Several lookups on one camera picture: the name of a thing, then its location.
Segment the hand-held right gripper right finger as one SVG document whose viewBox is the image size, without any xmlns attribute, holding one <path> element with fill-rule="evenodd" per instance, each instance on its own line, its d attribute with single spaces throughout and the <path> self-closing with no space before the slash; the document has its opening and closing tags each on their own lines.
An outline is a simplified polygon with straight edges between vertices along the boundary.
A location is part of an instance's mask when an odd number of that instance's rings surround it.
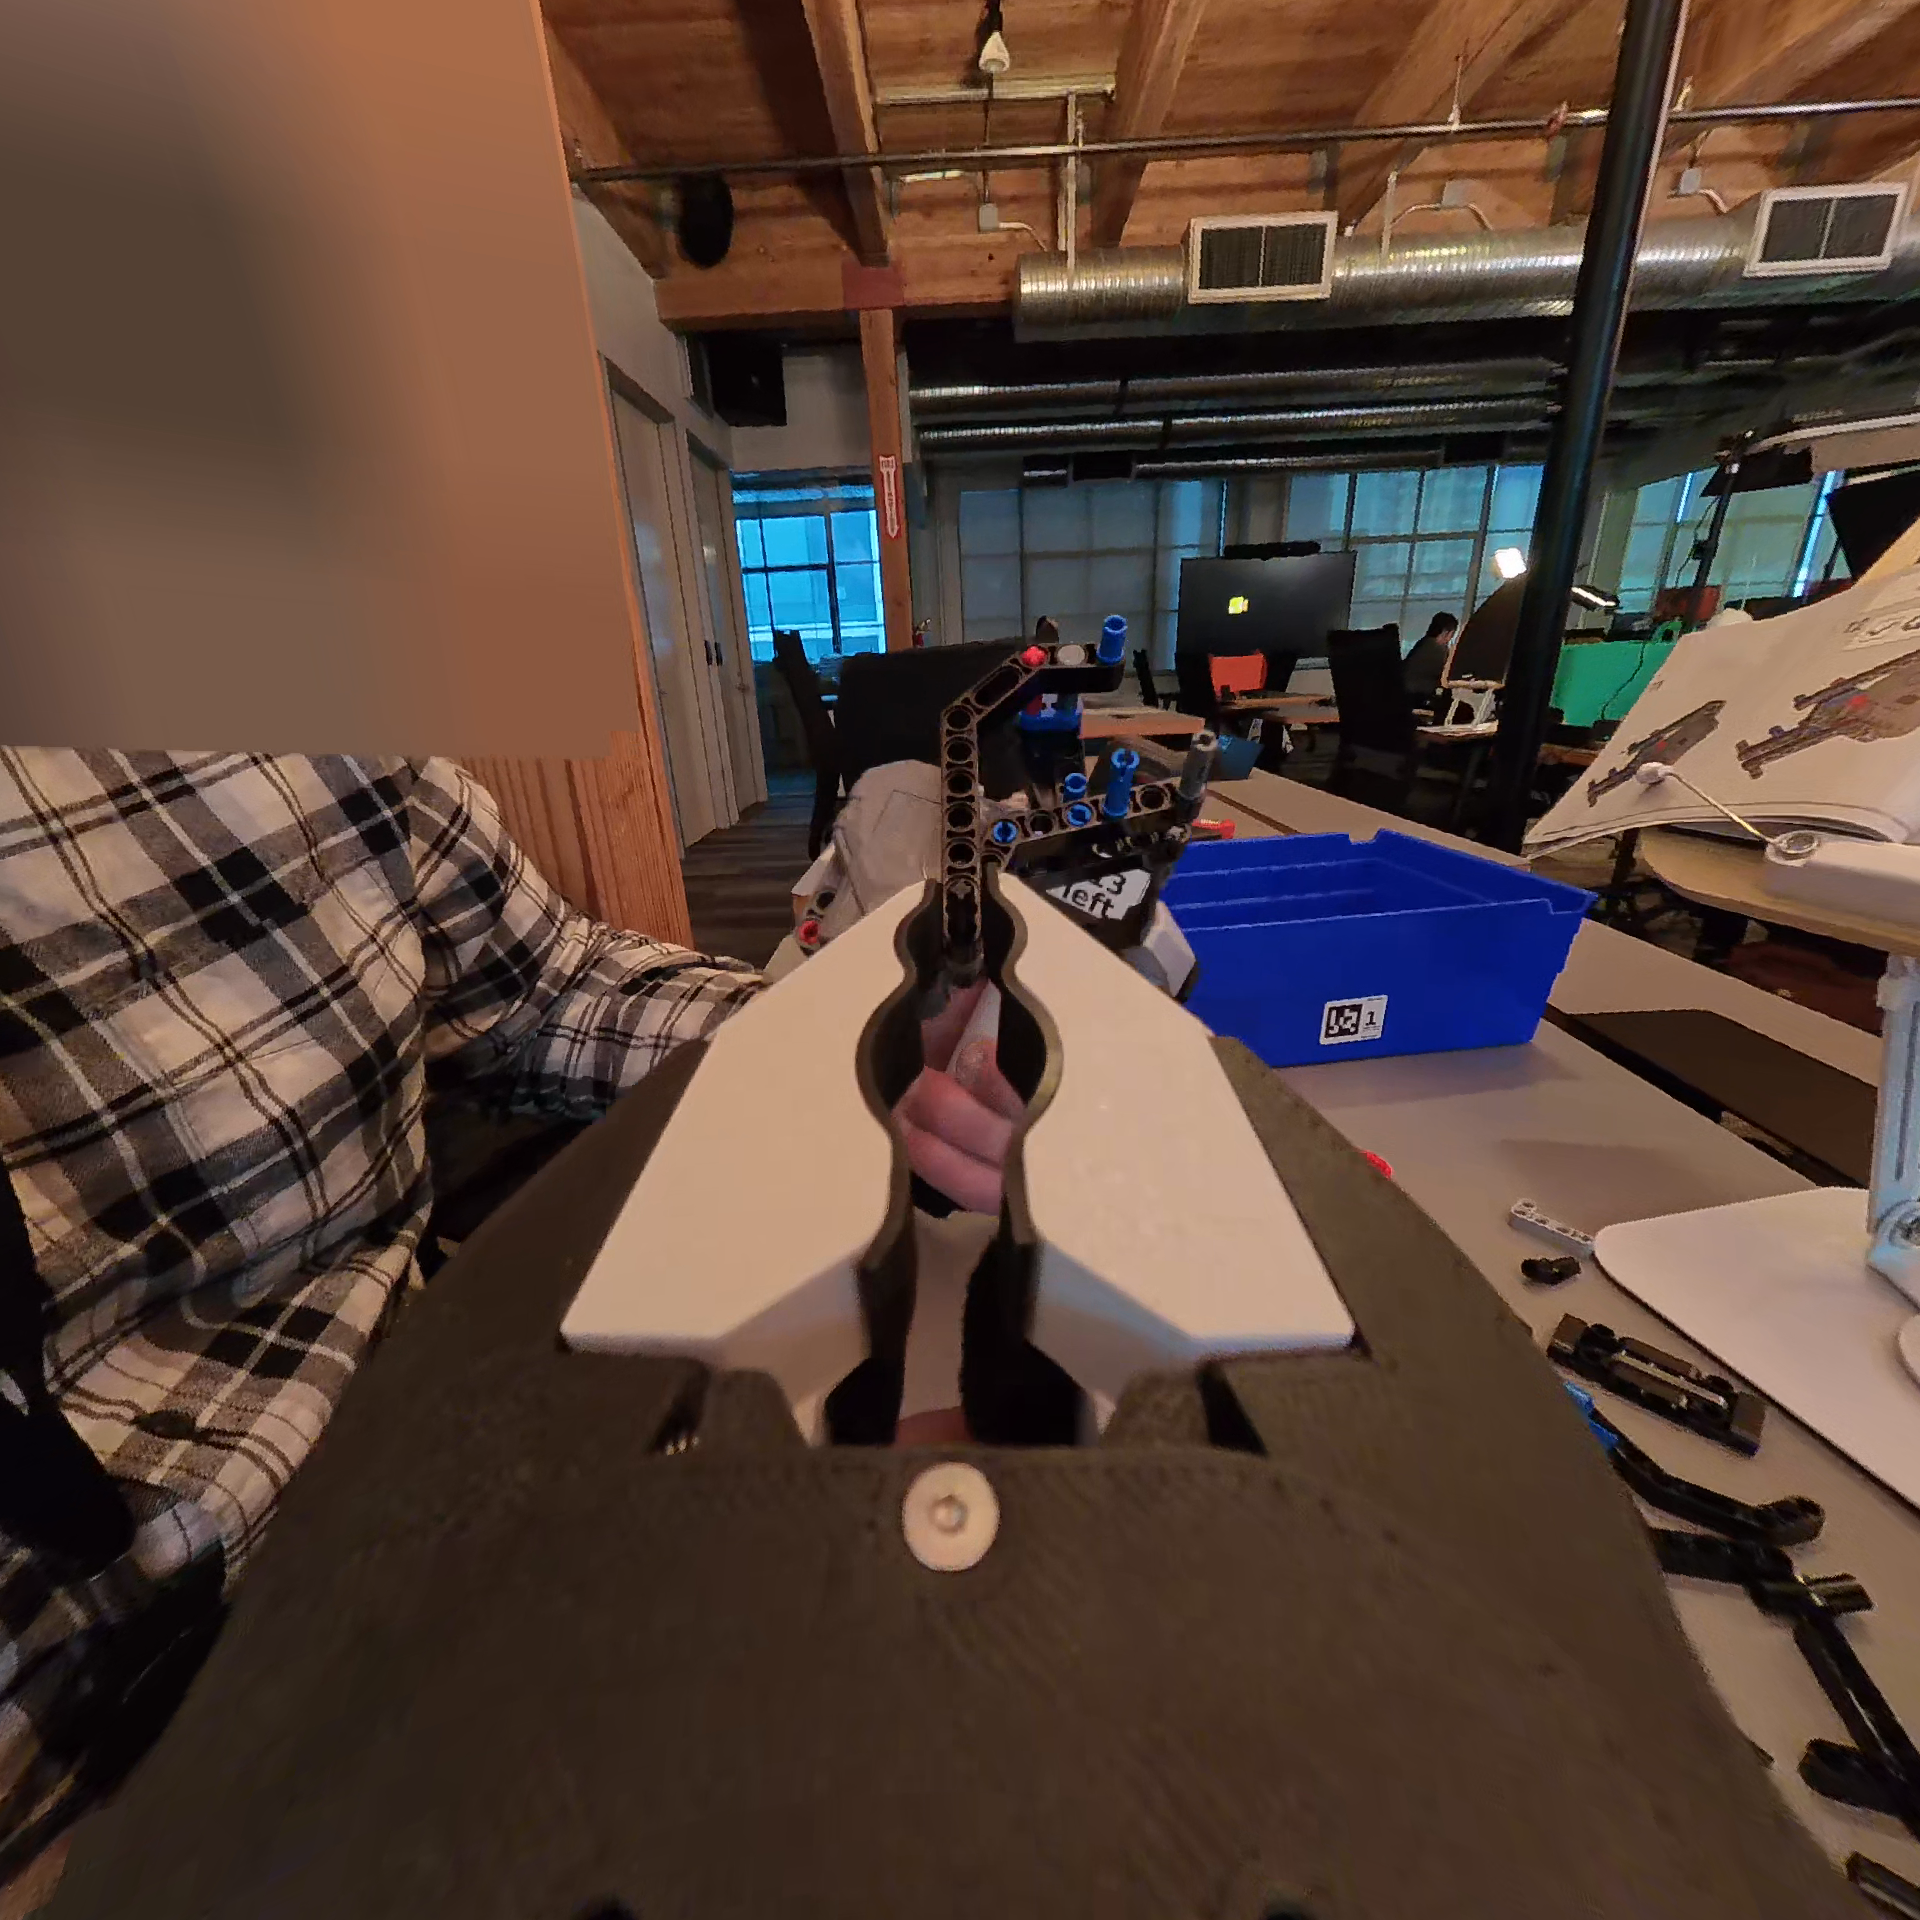
<svg viewBox="0 0 1920 1920">
<path fill-rule="evenodd" d="M 1085 1434 L 1150 1373 L 1345 1354 L 1358 1327 L 1208 1031 L 1007 877 L 1007 1162 L 1022 1345 Z"/>
</svg>

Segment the person's left hand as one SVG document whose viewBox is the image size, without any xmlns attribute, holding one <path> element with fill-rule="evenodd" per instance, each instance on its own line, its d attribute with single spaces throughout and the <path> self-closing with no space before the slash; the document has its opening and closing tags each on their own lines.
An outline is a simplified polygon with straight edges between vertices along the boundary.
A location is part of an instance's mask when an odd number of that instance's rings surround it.
<svg viewBox="0 0 1920 1920">
<path fill-rule="evenodd" d="M 1023 1099 L 999 1066 L 1001 990 L 958 990 L 919 1029 L 921 1069 L 895 1105 L 909 1173 L 950 1210 L 994 1215 Z"/>
</svg>

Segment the instruction booklet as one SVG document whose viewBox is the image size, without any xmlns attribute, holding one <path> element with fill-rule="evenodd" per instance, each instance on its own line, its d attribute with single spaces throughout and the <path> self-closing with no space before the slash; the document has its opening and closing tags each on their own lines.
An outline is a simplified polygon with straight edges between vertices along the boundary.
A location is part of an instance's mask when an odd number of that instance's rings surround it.
<svg viewBox="0 0 1920 1920">
<path fill-rule="evenodd" d="M 1522 849 L 1646 830 L 1916 844 L 1917 567 L 1680 638 Z"/>
</svg>

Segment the blue plastic bin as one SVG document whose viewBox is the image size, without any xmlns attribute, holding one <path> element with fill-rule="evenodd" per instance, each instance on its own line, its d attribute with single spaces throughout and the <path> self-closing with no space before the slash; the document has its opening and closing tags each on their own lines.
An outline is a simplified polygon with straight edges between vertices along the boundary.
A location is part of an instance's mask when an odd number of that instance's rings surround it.
<svg viewBox="0 0 1920 1920">
<path fill-rule="evenodd" d="M 1402 833 L 1188 849 L 1161 890 L 1185 1005 L 1263 1066 L 1529 1044 L 1593 893 Z"/>
</svg>

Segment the black curved toy beam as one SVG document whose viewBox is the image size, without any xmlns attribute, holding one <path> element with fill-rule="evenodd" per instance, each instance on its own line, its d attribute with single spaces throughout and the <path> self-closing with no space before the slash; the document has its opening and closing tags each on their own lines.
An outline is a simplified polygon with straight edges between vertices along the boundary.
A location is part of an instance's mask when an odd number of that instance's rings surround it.
<svg viewBox="0 0 1920 1920">
<path fill-rule="evenodd" d="M 1636 1499 L 1670 1519 L 1681 1519 L 1693 1529 L 1704 1529 L 1729 1543 L 1786 1549 L 1809 1545 L 1826 1526 L 1826 1510 L 1809 1498 L 1790 1494 L 1761 1503 L 1741 1502 L 1669 1471 L 1626 1438 L 1607 1458 Z"/>
</svg>

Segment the white base sheet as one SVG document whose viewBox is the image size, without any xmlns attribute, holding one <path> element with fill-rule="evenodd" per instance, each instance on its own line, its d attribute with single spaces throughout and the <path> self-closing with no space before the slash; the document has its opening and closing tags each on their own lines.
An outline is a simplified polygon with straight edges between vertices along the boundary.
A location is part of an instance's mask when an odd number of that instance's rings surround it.
<svg viewBox="0 0 1920 1920">
<path fill-rule="evenodd" d="M 1593 1251 L 1613 1284 L 1917 1507 L 1916 1290 L 1866 1259 L 1863 1189 L 1625 1220 Z"/>
</svg>

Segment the green screen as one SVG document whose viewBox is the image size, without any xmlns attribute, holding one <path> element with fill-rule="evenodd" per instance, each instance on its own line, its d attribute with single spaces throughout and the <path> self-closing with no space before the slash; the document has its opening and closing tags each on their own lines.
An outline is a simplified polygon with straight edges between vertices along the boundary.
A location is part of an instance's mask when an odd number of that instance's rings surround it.
<svg viewBox="0 0 1920 1920">
<path fill-rule="evenodd" d="M 1570 729 L 1621 722 L 1658 673 L 1680 634 L 1658 628 L 1622 641 L 1565 638 L 1554 677 L 1549 708 Z"/>
</svg>

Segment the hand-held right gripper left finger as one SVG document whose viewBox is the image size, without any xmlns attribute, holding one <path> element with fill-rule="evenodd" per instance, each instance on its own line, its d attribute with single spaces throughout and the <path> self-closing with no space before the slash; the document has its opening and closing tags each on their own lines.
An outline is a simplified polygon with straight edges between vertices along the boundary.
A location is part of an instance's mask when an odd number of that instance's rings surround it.
<svg viewBox="0 0 1920 1920">
<path fill-rule="evenodd" d="M 919 907 L 905 886 L 716 1031 L 562 1316 L 570 1350 L 761 1371 L 825 1436 L 826 1393 L 869 1355 L 856 1262 L 894 1199 L 856 1039 L 905 982 Z"/>
</svg>

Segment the person's plaid shirt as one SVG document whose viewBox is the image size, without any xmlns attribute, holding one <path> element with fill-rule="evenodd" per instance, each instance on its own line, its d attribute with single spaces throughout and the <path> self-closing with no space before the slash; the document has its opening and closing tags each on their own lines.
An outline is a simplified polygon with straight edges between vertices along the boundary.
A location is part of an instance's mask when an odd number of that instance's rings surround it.
<svg viewBox="0 0 1920 1920">
<path fill-rule="evenodd" d="M 429 1073 L 439 996 L 580 910 L 450 759 L 4 747 L 1 835 L 4 1422 L 47 1405 L 129 1515 L 95 1570 L 4 1529 L 10 1868 L 422 1277 L 426 1099 L 486 1111 Z"/>
</svg>

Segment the black toy frame part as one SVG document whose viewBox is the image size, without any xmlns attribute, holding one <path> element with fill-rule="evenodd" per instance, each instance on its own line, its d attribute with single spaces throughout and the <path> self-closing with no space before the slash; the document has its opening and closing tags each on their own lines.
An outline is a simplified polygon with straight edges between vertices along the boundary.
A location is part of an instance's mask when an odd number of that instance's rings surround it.
<svg viewBox="0 0 1920 1920">
<path fill-rule="evenodd" d="M 1761 1445 L 1766 1404 L 1746 1383 L 1681 1359 L 1641 1338 L 1564 1314 L 1545 1342 L 1572 1379 L 1712 1441 L 1738 1457 Z"/>
</svg>

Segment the booklet stand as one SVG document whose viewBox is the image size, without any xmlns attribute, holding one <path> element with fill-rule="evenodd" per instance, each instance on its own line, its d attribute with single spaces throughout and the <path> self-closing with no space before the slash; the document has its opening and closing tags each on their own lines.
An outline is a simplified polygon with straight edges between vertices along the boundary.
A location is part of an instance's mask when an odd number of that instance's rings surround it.
<svg viewBox="0 0 1920 1920">
<path fill-rule="evenodd" d="M 1728 839 L 1642 830 L 1676 893 L 1886 953 L 1880 1069 L 1866 1179 L 1866 1267 L 1917 1301 L 1917 849 L 1791 830 Z"/>
</svg>

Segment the black office chair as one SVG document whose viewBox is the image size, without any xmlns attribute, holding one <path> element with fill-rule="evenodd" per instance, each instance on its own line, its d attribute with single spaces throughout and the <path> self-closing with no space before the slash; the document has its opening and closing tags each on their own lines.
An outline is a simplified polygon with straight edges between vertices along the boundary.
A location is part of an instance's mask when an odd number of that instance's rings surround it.
<svg viewBox="0 0 1920 1920">
<path fill-rule="evenodd" d="M 1422 743 L 1402 684 L 1399 627 L 1332 631 L 1327 673 L 1337 731 L 1327 791 L 1401 819 L 1417 781 Z"/>
<path fill-rule="evenodd" d="M 1023 650 L 1013 641 L 962 641 L 901 654 L 849 657 L 832 708 L 834 751 L 845 794 L 872 767 L 936 763 L 944 708 Z"/>
</svg>

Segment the silver air duct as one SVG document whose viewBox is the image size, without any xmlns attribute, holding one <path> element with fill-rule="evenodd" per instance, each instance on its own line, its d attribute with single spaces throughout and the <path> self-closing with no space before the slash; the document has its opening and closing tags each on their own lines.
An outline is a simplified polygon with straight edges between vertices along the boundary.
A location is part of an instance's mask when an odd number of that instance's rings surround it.
<svg viewBox="0 0 1920 1920">
<path fill-rule="evenodd" d="M 1751 305 L 1857 305 L 1916 291 L 1913 193 L 1893 266 L 1879 275 L 1746 278 L 1758 198 L 1729 213 L 1649 221 L 1641 230 L 1630 311 L 1714 311 Z M 1183 301 L 1176 247 L 1032 253 L 1017 266 L 1015 331 L 1026 340 L 1120 338 L 1236 329 L 1358 329 L 1457 319 L 1565 319 L 1584 223 L 1429 230 L 1381 241 L 1341 234 L 1330 299 L 1319 305 Z"/>
</svg>

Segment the white air vent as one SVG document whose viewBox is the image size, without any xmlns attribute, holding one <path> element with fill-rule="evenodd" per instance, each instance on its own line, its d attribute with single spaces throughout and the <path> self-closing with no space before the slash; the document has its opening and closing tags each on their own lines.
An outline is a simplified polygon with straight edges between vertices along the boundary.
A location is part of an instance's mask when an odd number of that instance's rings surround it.
<svg viewBox="0 0 1920 1920">
<path fill-rule="evenodd" d="M 1906 223 L 1906 180 L 1772 188 L 1759 195 L 1746 278 L 1879 275 Z"/>
<path fill-rule="evenodd" d="M 1340 219 L 1330 209 L 1190 219 L 1183 301 L 1319 305 L 1330 299 Z"/>
</svg>

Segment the person's left forearm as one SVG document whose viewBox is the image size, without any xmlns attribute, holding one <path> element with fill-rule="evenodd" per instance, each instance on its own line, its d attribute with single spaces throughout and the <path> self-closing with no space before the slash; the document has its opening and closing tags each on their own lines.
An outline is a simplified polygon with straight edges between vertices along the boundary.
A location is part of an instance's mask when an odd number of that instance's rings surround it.
<svg viewBox="0 0 1920 1920">
<path fill-rule="evenodd" d="M 764 990 L 734 958 L 562 910 L 501 930 L 445 987 L 429 1073 L 493 1114 L 591 1119 Z"/>
</svg>

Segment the long black toy beam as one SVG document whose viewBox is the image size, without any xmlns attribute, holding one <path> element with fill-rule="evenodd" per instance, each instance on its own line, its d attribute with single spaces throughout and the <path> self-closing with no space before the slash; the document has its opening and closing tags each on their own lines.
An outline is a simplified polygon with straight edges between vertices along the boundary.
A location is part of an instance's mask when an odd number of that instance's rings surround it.
<svg viewBox="0 0 1920 1920">
<path fill-rule="evenodd" d="M 1856 1807 L 1884 1810 L 1917 1833 L 1917 1748 L 1870 1670 L 1829 1612 L 1801 1613 L 1791 1639 L 1849 1738 L 1850 1758 L 1809 1741 L 1804 1780 Z"/>
</svg>

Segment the black toy brick frame assembly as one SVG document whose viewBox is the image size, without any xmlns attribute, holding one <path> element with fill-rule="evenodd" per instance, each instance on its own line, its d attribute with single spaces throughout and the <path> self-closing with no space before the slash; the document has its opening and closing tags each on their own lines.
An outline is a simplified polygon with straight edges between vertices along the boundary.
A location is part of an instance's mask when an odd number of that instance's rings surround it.
<svg viewBox="0 0 1920 1920">
<path fill-rule="evenodd" d="M 944 978 L 996 971 L 988 930 L 991 883 L 1022 877 L 1045 902 L 1056 881 L 1104 868 L 1157 868 L 1162 884 L 1199 823 L 1218 738 L 1198 729 L 1176 771 L 1111 743 L 1088 759 L 1082 700 L 1114 690 L 1128 631 L 1106 617 L 1095 642 L 1063 641 L 1052 621 L 968 695 L 944 708 L 940 947 Z"/>
</svg>

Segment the black box speaker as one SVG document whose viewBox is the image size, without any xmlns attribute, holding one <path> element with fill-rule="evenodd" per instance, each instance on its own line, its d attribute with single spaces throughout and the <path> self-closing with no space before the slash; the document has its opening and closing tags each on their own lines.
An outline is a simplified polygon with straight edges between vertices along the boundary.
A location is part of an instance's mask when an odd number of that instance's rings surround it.
<svg viewBox="0 0 1920 1920">
<path fill-rule="evenodd" d="M 775 333 L 706 331 L 700 347 L 700 395 L 730 428 L 786 428 L 784 347 Z"/>
</svg>

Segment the black pole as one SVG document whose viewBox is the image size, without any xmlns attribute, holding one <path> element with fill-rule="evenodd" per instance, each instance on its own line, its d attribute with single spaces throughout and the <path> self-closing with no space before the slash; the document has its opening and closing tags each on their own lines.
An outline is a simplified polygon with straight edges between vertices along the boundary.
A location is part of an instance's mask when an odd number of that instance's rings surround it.
<svg viewBox="0 0 1920 1920">
<path fill-rule="evenodd" d="M 1622 12 L 1615 90 L 1574 277 L 1564 391 L 1542 463 L 1495 735 L 1482 830 L 1506 853 L 1519 850 L 1529 823 L 1529 781 L 1546 734 L 1552 677 L 1686 20 L 1686 3 L 1630 3 Z"/>
</svg>

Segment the black wall screen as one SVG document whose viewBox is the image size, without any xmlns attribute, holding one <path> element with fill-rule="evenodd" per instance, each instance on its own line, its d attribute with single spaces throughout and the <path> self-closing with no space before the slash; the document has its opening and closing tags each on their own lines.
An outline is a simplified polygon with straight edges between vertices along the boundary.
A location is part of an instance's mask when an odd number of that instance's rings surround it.
<svg viewBox="0 0 1920 1920">
<path fill-rule="evenodd" d="M 1320 659 L 1352 610 L 1358 558 L 1183 559 L 1174 657 Z"/>
</svg>

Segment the wooden post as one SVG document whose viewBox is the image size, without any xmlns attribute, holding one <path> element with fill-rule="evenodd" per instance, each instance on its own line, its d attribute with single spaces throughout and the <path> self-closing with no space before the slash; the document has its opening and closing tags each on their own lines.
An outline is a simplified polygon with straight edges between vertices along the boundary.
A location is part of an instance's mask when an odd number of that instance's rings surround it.
<svg viewBox="0 0 1920 1920">
<path fill-rule="evenodd" d="M 880 556 L 882 645 L 888 654 L 914 646 L 914 604 L 905 526 L 905 441 L 895 311 L 856 313 L 860 363 L 869 404 L 870 487 Z"/>
</svg>

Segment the grey desk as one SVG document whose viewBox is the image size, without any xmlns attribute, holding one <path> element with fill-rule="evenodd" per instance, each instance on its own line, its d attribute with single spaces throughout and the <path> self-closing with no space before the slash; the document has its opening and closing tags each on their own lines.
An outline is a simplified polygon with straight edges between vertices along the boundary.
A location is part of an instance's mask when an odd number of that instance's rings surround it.
<svg viewBox="0 0 1920 1920">
<path fill-rule="evenodd" d="M 1529 1287 L 1519 1262 L 1545 1245 L 1511 1227 L 1512 1202 L 1526 1198 L 1568 1226 L 1597 1231 L 1626 1219 L 1804 1189 L 1784 1163 L 1559 1025 L 1542 1025 L 1525 1046 L 1292 1067 L 1284 1078 L 1343 1138 L 1391 1166 L 1399 1186 L 1526 1323 L 1530 1346 L 1564 1313 L 1574 1313 L 1704 1359 L 1593 1263 L 1570 1284 Z M 1876 1603 L 1847 1633 L 1916 1734 L 1916 1510 L 1777 1409 L 1766 1414 L 1759 1451 L 1741 1458 L 1613 1397 L 1599 1404 L 1646 1451 L 1693 1482 L 1746 1499 L 1804 1494 L 1826 1509 L 1821 1539 L 1804 1562 L 1820 1573 L 1856 1575 Z M 1710 1581 L 1673 1581 L 1665 1594 L 1736 1729 L 1766 1748 L 1766 1775 L 1821 1852 L 1838 1865 L 1870 1857 L 1916 1881 L 1916 1839 L 1898 1821 L 1842 1807 L 1797 1771 L 1807 1739 L 1839 1738 L 1842 1726 L 1786 1623 Z"/>
</svg>

